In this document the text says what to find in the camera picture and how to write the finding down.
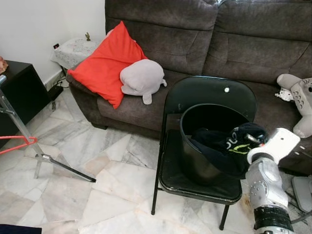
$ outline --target black bucket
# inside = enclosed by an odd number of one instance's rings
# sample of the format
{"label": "black bucket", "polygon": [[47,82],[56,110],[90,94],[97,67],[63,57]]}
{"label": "black bucket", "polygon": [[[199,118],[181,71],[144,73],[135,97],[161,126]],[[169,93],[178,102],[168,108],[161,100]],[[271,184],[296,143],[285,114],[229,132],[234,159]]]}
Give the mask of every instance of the black bucket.
{"label": "black bucket", "polygon": [[184,174],[199,184],[210,184],[222,172],[212,165],[190,141],[199,128],[229,133],[233,128],[249,122],[239,112],[216,104],[199,104],[187,109],[180,120],[183,141],[182,169]]}

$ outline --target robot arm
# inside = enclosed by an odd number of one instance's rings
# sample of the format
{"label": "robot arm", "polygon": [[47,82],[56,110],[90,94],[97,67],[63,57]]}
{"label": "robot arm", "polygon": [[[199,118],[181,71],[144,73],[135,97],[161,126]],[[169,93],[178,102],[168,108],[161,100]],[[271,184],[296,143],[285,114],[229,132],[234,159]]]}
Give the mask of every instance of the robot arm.
{"label": "robot arm", "polygon": [[288,197],[282,189],[277,165],[299,141],[300,138],[292,132],[278,128],[265,145],[248,153],[250,167],[246,179],[257,234],[294,233],[288,215]]}

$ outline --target red pillow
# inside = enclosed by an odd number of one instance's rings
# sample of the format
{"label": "red pillow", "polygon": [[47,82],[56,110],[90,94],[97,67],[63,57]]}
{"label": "red pillow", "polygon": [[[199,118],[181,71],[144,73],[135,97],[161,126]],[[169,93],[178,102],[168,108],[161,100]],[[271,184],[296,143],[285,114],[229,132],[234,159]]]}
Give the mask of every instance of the red pillow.
{"label": "red pillow", "polygon": [[141,47],[129,36],[121,21],[101,45],[74,71],[68,70],[77,81],[98,93],[116,109],[123,98],[120,72],[132,63],[147,59]]}

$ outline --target couch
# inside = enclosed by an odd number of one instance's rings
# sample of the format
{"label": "couch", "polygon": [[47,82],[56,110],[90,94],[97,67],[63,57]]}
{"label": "couch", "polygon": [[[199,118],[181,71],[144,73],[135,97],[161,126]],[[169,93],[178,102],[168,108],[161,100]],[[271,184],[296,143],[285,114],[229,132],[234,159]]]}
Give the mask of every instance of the couch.
{"label": "couch", "polygon": [[[239,80],[257,98],[255,123],[269,133],[292,129],[301,116],[294,103],[274,96],[276,78],[312,77],[311,0],[106,0],[106,31],[124,21],[145,55],[165,72],[168,87],[153,104],[125,96],[116,110],[67,75],[80,109],[94,126],[159,137],[166,95],[179,80],[209,75]],[[312,152],[312,137],[300,144]],[[311,174],[311,159],[290,154],[279,166]]]}

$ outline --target gray plush toy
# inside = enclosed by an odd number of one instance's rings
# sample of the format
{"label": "gray plush toy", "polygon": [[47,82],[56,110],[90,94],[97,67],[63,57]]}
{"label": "gray plush toy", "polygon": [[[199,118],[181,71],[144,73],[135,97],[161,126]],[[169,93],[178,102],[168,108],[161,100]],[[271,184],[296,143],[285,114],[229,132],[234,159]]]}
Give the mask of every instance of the gray plush toy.
{"label": "gray plush toy", "polygon": [[294,126],[293,133],[301,138],[312,135],[312,78],[300,79],[290,74],[282,74],[277,83],[290,90],[302,119]]}
{"label": "gray plush toy", "polygon": [[155,61],[143,59],[124,68],[120,73],[124,94],[143,96],[145,105],[152,104],[152,94],[159,90],[161,84],[167,86],[163,79],[164,71]]}

